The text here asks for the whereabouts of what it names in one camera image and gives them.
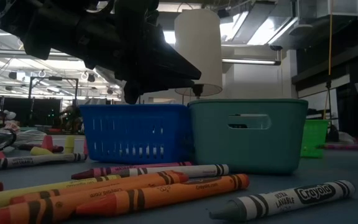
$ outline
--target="blue plastic basket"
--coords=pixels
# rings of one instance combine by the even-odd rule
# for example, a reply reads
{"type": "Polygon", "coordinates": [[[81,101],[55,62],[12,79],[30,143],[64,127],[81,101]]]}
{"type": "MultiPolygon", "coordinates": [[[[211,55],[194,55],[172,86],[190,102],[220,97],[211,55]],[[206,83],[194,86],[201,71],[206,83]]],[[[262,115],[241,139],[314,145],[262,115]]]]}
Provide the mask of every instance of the blue plastic basket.
{"type": "Polygon", "coordinates": [[[89,157],[101,162],[189,161],[190,111],[183,105],[83,105],[89,157]]]}

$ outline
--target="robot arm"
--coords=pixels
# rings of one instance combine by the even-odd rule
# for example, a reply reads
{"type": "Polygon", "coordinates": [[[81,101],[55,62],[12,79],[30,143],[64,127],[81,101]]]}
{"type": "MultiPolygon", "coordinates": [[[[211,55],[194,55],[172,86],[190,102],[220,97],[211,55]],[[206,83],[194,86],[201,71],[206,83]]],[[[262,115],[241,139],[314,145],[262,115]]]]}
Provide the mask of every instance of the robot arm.
{"type": "Polygon", "coordinates": [[[157,25],[158,0],[110,0],[99,12],[95,0],[0,0],[0,29],[18,36],[27,54],[48,59],[56,49],[114,71],[125,80],[125,100],[191,87],[201,72],[165,42],[157,25]]]}

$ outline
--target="white lamp shade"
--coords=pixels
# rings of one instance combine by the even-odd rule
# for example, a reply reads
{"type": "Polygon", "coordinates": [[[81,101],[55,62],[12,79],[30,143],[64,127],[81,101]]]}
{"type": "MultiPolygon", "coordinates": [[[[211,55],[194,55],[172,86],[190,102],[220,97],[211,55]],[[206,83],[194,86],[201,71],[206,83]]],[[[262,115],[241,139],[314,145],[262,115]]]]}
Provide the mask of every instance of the white lamp shade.
{"type": "MultiPolygon", "coordinates": [[[[220,19],[207,9],[188,10],[175,19],[175,50],[201,71],[196,84],[203,84],[201,96],[222,91],[222,48],[220,19]]],[[[194,96],[191,88],[177,88],[181,95],[194,96]]]]}

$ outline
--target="pink crayon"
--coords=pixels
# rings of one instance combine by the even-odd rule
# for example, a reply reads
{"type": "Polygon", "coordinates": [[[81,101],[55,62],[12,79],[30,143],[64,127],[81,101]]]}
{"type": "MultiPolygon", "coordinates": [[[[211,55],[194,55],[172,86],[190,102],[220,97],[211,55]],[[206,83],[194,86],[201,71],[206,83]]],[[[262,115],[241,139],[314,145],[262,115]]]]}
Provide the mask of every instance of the pink crayon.
{"type": "Polygon", "coordinates": [[[175,166],[192,166],[191,162],[171,162],[166,164],[146,164],[146,165],[133,165],[133,166],[116,166],[116,167],[100,167],[90,169],[84,172],[71,175],[73,180],[81,180],[93,177],[102,177],[105,175],[114,175],[121,170],[130,168],[150,168],[150,167],[175,167],[175,166]]]}

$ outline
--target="gray floor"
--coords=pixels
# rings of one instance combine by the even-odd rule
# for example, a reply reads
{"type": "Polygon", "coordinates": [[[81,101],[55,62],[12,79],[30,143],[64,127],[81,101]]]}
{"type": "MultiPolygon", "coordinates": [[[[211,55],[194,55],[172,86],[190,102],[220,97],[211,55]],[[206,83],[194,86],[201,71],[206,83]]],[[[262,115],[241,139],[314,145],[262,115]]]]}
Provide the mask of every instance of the gray floor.
{"type": "MultiPolygon", "coordinates": [[[[55,139],[63,145],[63,140],[55,139]]],[[[76,141],[76,151],[82,151],[83,140],[76,141]]],[[[14,151],[9,156],[24,156],[28,152],[14,151]]],[[[5,189],[50,184],[70,180],[73,173],[92,167],[107,166],[98,162],[61,164],[0,171],[5,189]]],[[[70,220],[65,223],[227,223],[210,220],[208,209],[225,203],[230,198],[273,192],[332,180],[349,180],[356,186],[354,199],[343,200],[272,217],[251,223],[358,223],[358,152],[326,151],[324,159],[302,159],[300,168],[292,176],[250,175],[248,190],[206,198],[194,202],[124,215],[116,218],[70,220]]]]}

